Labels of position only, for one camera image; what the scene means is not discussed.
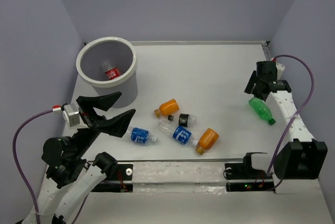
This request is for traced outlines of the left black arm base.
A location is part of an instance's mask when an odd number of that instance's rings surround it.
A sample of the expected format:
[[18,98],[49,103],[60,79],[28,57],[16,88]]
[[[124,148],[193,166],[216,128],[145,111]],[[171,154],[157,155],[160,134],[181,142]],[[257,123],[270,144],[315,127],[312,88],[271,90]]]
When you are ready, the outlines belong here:
[[133,164],[118,163],[114,172],[94,187],[94,193],[132,193],[133,192]]

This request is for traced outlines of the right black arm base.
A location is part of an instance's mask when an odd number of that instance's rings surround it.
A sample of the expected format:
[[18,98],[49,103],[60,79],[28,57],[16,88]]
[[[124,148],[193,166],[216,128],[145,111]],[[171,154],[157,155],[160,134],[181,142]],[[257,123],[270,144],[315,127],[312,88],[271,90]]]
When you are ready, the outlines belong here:
[[227,192],[262,192],[275,186],[263,170],[246,168],[242,163],[226,163],[223,171]]

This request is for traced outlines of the small blue label bottle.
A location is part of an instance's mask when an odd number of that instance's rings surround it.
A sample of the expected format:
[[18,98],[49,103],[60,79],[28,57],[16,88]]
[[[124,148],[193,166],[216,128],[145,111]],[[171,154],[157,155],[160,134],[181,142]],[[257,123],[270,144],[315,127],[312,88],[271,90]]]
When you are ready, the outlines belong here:
[[131,142],[141,145],[155,144],[158,141],[157,136],[148,130],[137,127],[129,127],[126,131],[126,135]]

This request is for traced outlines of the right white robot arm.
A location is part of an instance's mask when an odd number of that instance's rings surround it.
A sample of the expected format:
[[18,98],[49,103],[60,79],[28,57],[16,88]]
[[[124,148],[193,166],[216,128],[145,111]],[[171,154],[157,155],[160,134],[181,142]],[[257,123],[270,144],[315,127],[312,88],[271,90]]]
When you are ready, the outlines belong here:
[[260,119],[278,127],[282,135],[273,153],[249,153],[251,160],[241,164],[241,172],[247,178],[263,170],[280,180],[315,180],[328,148],[303,122],[288,81],[280,79],[283,69],[275,61],[257,62],[245,88],[245,93],[253,96],[249,106]]

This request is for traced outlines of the black label clear bottle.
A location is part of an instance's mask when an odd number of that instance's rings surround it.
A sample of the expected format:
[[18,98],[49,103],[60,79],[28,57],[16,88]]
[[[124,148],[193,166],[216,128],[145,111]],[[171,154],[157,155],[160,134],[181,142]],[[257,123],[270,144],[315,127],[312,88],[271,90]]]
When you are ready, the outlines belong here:
[[196,123],[196,116],[192,114],[174,114],[174,115],[168,115],[167,119],[179,126],[182,127],[193,127]]

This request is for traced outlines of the orange juice bottle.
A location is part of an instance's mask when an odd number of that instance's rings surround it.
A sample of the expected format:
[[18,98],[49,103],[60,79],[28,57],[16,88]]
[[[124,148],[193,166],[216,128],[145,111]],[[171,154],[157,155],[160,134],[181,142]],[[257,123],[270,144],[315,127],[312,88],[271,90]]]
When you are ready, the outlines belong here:
[[211,128],[208,128],[200,137],[195,151],[200,155],[204,154],[215,144],[218,139],[219,134]]
[[165,103],[163,103],[162,105],[160,105],[160,107],[158,109],[154,110],[154,114],[156,117],[160,118],[160,117],[165,117],[168,115],[171,115],[177,111],[179,111],[179,106],[178,103],[175,99],[171,99]]

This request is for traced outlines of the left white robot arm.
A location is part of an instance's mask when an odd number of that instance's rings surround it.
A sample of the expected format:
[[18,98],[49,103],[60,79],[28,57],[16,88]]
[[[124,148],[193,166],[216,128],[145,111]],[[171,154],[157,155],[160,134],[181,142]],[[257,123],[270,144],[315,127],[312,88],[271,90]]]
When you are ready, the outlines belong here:
[[[66,223],[79,203],[83,203],[99,183],[115,176],[117,160],[107,152],[99,153],[88,168],[83,155],[101,133],[118,138],[125,135],[135,109],[111,119],[96,113],[96,109],[108,111],[121,96],[121,92],[97,97],[79,96],[74,104],[55,105],[19,126],[13,137],[13,157],[33,201],[32,210],[21,223]],[[47,185],[36,196],[20,167],[16,142],[26,124],[50,113],[62,114],[69,128],[77,131],[71,137],[49,138],[44,143],[41,158],[48,166]]]

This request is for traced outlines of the long blue label bottle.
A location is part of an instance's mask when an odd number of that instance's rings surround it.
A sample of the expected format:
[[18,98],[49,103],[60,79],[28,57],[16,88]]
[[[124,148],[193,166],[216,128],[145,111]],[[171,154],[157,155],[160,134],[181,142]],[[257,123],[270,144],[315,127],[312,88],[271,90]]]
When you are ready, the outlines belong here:
[[157,123],[157,127],[160,132],[181,145],[190,145],[195,147],[198,144],[198,141],[189,130],[182,126],[174,125],[168,120],[160,119]]

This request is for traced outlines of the red label water bottle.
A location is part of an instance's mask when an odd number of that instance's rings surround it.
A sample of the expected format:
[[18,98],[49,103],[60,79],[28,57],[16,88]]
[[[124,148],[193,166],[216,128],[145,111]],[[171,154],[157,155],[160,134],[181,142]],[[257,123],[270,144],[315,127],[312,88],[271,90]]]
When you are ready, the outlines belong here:
[[119,68],[111,61],[105,61],[102,64],[102,70],[109,80],[113,80],[121,76]]

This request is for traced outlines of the green plastic bottle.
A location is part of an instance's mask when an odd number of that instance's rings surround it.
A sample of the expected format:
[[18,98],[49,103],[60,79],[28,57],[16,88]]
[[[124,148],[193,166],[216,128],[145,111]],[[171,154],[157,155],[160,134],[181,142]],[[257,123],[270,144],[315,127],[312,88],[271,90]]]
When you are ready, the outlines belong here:
[[276,123],[271,110],[263,100],[254,97],[250,99],[248,103],[260,119],[266,121],[269,125]]

